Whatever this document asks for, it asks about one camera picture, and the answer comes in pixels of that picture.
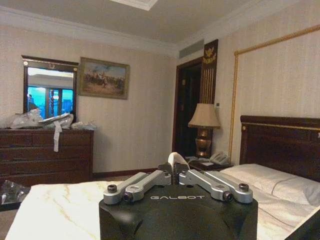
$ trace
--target screw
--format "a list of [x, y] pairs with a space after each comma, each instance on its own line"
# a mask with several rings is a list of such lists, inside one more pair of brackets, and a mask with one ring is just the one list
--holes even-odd
[[240, 183], [239, 184], [239, 189], [243, 192], [248, 192], [249, 191], [249, 185], [246, 183]]
[[116, 193], [117, 192], [117, 185], [115, 185], [115, 184], [108, 185], [107, 191], [110, 194]]
[[133, 200], [132, 194], [131, 194], [130, 192], [125, 192], [125, 193], [123, 194], [123, 200], [124, 200], [125, 202], [131, 202], [131, 201]]
[[232, 201], [232, 199], [234, 199], [234, 196], [232, 195], [231, 192], [225, 191], [225, 192], [222, 194], [222, 200], [227, 201], [227, 202], [230, 202], [230, 201]]

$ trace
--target wooden dresser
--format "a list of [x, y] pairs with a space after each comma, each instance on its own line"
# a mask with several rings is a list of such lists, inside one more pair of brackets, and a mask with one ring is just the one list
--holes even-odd
[[92, 130], [63, 129], [55, 152], [54, 129], [0, 129], [0, 185], [90, 181], [93, 139]]

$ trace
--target gold frame molding on wall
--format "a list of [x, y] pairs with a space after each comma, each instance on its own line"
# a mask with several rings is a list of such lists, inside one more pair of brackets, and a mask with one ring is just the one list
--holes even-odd
[[244, 48], [234, 52], [234, 73], [233, 73], [233, 93], [232, 93], [232, 108], [231, 108], [231, 123], [230, 123], [230, 136], [229, 136], [229, 157], [232, 157], [232, 145], [234, 138], [234, 125], [235, 125], [235, 108], [236, 108], [236, 96], [237, 96], [237, 84], [238, 84], [238, 65], [239, 65], [239, 55], [249, 53], [261, 48], [265, 48], [267, 46], [277, 44], [280, 42], [284, 42], [296, 37], [300, 37], [312, 32], [316, 32], [320, 30], [320, 24], [305, 28], [301, 31], [296, 31], [294, 33], [278, 37], [266, 42], [263, 42], [258, 45], [254, 45], [248, 48]]

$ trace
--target lamp base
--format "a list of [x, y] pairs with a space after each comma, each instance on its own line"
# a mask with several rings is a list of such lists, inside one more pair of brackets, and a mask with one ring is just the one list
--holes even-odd
[[198, 128], [198, 135], [195, 139], [196, 156], [199, 158], [210, 158], [212, 143], [212, 129]]

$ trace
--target air vent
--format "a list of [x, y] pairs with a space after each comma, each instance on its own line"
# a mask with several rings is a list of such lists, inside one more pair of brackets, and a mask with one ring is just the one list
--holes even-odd
[[196, 43], [185, 47], [184, 49], [179, 51], [179, 59], [182, 59], [190, 54], [193, 54], [197, 51], [204, 49], [205, 41], [202, 39], [200, 41], [197, 41]]

